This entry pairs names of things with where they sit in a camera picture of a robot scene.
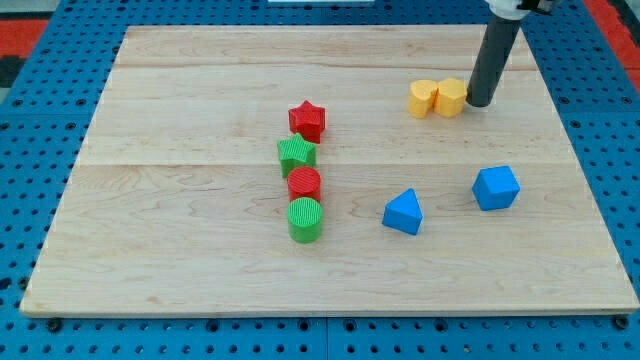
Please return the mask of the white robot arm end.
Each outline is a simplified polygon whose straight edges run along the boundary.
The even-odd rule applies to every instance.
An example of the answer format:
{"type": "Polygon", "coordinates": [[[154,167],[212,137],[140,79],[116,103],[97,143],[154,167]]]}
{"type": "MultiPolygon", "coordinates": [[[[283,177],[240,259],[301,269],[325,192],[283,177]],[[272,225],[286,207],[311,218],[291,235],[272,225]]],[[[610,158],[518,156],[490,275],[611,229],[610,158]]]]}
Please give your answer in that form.
{"type": "Polygon", "coordinates": [[[549,15],[562,0],[484,0],[491,12],[506,20],[522,20],[534,12],[549,15]]]}

